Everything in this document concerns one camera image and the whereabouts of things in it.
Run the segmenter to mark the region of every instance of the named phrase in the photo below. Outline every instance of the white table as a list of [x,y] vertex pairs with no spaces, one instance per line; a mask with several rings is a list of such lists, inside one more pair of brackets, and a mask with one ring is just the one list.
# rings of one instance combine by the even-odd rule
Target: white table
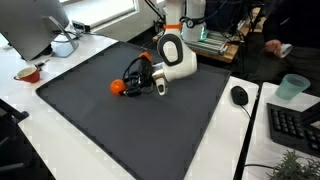
[[[14,49],[0,50],[0,98],[30,116],[19,123],[22,131],[58,180],[134,179],[63,116],[46,104],[35,90],[52,78],[100,52],[116,40],[85,35],[68,58],[41,57],[25,62]],[[21,69],[50,59],[35,84],[13,80]],[[230,77],[185,179],[232,179],[249,123],[247,114],[232,103],[230,90],[240,85],[249,94],[251,112],[258,85]]]
[[[267,114],[267,103],[284,106],[289,109],[304,111],[320,101],[320,98],[301,93],[290,101],[279,99],[274,93],[278,86],[264,83],[260,95],[259,105],[252,131],[251,141],[247,154],[246,164],[262,164],[274,167],[280,163],[280,158],[287,150],[292,150],[285,146],[274,143],[270,138],[269,121]],[[297,151],[303,157],[309,155]],[[249,166],[244,169],[243,180],[266,180],[268,174],[272,174],[272,169]]]

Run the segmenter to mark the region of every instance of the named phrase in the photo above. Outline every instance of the black keyboard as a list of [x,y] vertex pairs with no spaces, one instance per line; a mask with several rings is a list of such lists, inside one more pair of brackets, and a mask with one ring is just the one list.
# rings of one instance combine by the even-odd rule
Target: black keyboard
[[267,103],[271,139],[320,158],[320,133],[301,126],[301,112]]

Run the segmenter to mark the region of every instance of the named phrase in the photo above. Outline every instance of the gray work mat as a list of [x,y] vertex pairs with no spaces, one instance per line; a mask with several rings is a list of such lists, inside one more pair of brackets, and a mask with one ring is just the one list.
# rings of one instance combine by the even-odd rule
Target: gray work mat
[[[121,79],[141,52],[118,42],[36,92],[135,178],[180,180],[230,72],[198,65],[194,75],[169,83],[165,96],[156,89],[135,98],[113,96],[110,83]],[[150,53],[154,62],[161,62],[157,52]]]

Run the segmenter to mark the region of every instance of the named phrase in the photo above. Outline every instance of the black mouse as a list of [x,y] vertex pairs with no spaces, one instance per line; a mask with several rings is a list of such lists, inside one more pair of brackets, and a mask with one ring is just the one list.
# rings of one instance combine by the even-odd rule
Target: black mouse
[[236,105],[244,106],[248,104],[248,93],[240,86],[235,86],[231,89],[231,97]]

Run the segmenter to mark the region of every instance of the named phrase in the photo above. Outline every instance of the clear plastic cup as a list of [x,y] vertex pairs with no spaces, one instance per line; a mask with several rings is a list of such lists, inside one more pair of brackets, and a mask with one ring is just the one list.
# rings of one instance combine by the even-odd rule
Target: clear plastic cup
[[291,100],[293,97],[306,90],[310,86],[310,81],[297,74],[287,74],[281,81],[276,95],[284,100]]

